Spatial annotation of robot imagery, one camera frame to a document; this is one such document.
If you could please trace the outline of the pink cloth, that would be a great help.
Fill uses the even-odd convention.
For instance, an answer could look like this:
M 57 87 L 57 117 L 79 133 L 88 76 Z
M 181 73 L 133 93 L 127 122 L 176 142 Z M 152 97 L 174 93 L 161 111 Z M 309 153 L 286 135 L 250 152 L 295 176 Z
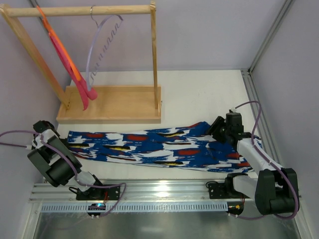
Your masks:
M 98 96 L 98 93 L 95 91 L 94 88 L 92 88 L 91 90 L 88 90 L 86 81 L 84 80 L 82 75 L 79 73 L 73 61 L 67 55 L 67 52 L 64 49 L 64 46 L 59 41 L 59 38 L 54 36 L 52 33 L 49 33 L 49 37 L 65 70 L 68 72 L 69 76 L 71 77 L 71 79 L 76 85 L 76 88 L 79 92 L 79 95 L 83 104 L 83 110 L 85 111 L 89 106 L 89 100 L 92 100 L 92 101 L 95 100 Z

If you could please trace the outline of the blue patterned trousers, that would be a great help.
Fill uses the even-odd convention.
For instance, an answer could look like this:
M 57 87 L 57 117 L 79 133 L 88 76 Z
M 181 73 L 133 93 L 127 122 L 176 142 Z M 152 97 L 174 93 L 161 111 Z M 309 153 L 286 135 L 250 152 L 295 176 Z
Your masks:
M 201 121 L 129 133 L 70 131 L 67 144 L 76 157 L 86 160 L 219 173 L 252 171 L 230 144 L 207 135 L 209 127 Z

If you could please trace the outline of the aluminium corner frame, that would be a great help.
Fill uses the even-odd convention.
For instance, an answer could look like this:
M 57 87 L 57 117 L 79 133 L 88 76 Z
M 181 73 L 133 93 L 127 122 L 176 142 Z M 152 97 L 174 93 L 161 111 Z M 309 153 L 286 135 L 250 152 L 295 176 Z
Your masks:
M 257 104 L 251 105 L 251 111 L 254 119 L 258 121 L 258 132 L 263 141 L 263 149 L 268 153 L 276 162 L 281 163 L 282 158 L 275 140 L 274 131 L 272 130 L 269 115 L 265 109 L 264 99 L 262 95 L 264 90 L 262 89 L 262 76 L 260 68 L 263 58 L 269 47 L 271 46 L 276 34 L 278 33 L 280 27 L 282 26 L 285 18 L 289 14 L 292 6 L 294 5 L 294 0 L 285 0 L 282 3 L 282 6 L 279 9 L 274 21 L 272 22 L 261 46 L 259 47 L 251 65 L 249 68 L 241 69 L 241 75 L 243 83 L 246 89 L 246 93 L 249 100 L 256 100 L 262 104 L 262 113 L 260 117 L 258 115 L 258 106 Z

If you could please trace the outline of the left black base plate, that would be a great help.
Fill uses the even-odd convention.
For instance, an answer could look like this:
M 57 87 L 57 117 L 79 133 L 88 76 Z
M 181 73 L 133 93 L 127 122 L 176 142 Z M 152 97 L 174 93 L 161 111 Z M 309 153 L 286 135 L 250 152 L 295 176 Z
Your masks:
M 88 200 L 118 200 L 120 197 L 121 187 L 111 187 L 111 188 L 89 188 L 87 191 L 82 192 L 79 189 L 69 187 L 69 190 L 76 195 L 76 200 L 78 201 L 88 201 Z

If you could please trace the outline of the orange plastic hanger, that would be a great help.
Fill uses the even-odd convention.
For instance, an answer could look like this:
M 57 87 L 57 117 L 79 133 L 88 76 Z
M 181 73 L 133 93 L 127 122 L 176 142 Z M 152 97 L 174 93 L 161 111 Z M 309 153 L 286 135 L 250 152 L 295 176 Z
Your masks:
M 57 36 L 55 31 L 53 30 L 53 28 L 49 24 L 44 12 L 42 11 L 42 9 L 38 5 L 36 5 L 36 8 L 37 8 L 37 10 L 40 12 L 40 14 L 42 16 L 43 25 L 46 28 L 46 30 L 48 31 L 48 34 L 49 34 L 50 38 L 53 39 L 54 45 L 58 47 L 58 52 L 61 53 L 62 56 L 65 57 L 66 63 L 69 64 L 70 69 L 71 69 L 72 73 L 75 76 L 75 79 L 77 81 L 80 81 L 81 80 L 80 73 L 79 73 L 78 69 L 76 68 L 75 64 L 73 63 L 73 61 L 72 61 L 71 57 L 69 56 L 67 50 L 65 49 L 64 45 L 62 44 L 61 40 L 59 39 L 59 37 Z

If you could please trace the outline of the lilac plastic hanger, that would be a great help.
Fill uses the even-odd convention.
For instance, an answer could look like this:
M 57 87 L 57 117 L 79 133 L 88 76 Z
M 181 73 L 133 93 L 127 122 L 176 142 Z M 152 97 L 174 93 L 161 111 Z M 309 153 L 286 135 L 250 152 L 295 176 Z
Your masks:
M 93 89 L 95 77 L 101 68 L 103 60 L 106 58 L 110 45 L 124 21 L 121 15 L 113 14 L 105 16 L 98 22 L 93 17 L 94 7 L 95 5 L 90 7 L 90 17 L 96 24 L 96 31 L 94 32 L 88 50 L 85 68 L 85 80 L 89 91 Z

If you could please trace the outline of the aluminium mounting rail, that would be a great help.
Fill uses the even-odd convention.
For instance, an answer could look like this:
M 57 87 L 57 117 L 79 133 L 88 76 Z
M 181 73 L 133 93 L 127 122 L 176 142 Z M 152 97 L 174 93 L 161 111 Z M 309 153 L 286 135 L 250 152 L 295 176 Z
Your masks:
M 191 180 L 125 180 L 127 184 L 122 202 L 209 201 L 208 179 Z M 28 203 L 73 203 L 76 195 L 70 185 L 53 187 L 49 183 L 35 183 Z

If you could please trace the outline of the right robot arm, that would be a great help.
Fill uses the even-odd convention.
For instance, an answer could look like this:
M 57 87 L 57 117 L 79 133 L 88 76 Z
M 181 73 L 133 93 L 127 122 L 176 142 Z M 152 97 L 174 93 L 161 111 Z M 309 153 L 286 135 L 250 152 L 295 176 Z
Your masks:
M 230 198 L 247 196 L 254 200 L 263 216 L 275 215 L 283 219 L 285 213 L 288 218 L 296 215 L 300 204 L 295 170 L 275 162 L 254 136 L 245 132 L 240 113 L 228 112 L 224 118 L 218 116 L 206 133 L 217 142 L 230 144 L 258 175 L 254 179 L 247 173 L 230 173 L 221 186 L 208 185 L 211 198 L 216 198 L 218 191 Z

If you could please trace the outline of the wooden clothes rack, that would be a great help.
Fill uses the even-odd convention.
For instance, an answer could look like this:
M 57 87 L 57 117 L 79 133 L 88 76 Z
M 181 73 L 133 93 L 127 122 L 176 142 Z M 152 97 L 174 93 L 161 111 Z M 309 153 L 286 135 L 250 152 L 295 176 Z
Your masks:
M 44 7 L 45 16 L 82 16 L 90 15 L 90 7 Z M 36 48 L 25 28 L 18 20 L 20 17 L 42 17 L 36 7 L 11 8 L 1 4 L 0 12 L 23 47 L 28 52 L 44 78 L 51 85 L 61 102 L 56 120 L 62 124 L 103 124 L 103 123 L 160 123 L 161 87 L 158 85 L 156 4 L 97 6 L 93 15 L 149 14 L 151 16 L 153 80 L 150 85 L 98 85 L 93 87 L 98 93 L 95 100 L 89 100 L 84 111 L 79 92 L 74 86 L 63 89 L 55 79 L 42 55 Z

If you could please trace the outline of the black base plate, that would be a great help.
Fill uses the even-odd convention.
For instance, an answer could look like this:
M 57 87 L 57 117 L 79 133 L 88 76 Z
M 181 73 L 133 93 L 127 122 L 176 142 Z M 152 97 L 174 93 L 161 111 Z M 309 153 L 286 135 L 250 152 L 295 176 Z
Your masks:
M 235 191 L 229 184 L 209 181 L 205 184 L 210 199 L 246 199 L 247 195 Z
M 111 187 L 111 188 L 89 188 L 87 191 L 82 192 L 79 189 L 69 187 L 69 190 L 76 195 L 76 200 L 78 201 L 88 201 L 88 200 L 118 200 L 120 197 L 121 187 Z

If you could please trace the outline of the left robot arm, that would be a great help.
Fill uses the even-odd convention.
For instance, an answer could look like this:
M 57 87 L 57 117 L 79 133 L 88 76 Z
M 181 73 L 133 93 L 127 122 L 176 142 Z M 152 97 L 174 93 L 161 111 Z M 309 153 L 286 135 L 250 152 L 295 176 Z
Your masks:
M 102 200 L 106 191 L 101 188 L 103 184 L 95 175 L 81 170 L 82 164 L 54 126 L 40 120 L 33 125 L 33 129 L 36 133 L 27 157 L 47 182 L 58 187 L 65 186 L 71 180 L 76 186 L 69 187 L 69 191 L 76 194 L 77 200 Z

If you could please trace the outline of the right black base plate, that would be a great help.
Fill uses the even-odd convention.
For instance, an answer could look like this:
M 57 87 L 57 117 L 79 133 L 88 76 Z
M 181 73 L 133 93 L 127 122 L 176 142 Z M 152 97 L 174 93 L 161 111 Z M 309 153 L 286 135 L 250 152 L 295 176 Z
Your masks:
M 246 199 L 247 195 L 235 191 L 229 184 L 209 181 L 205 184 L 210 199 Z

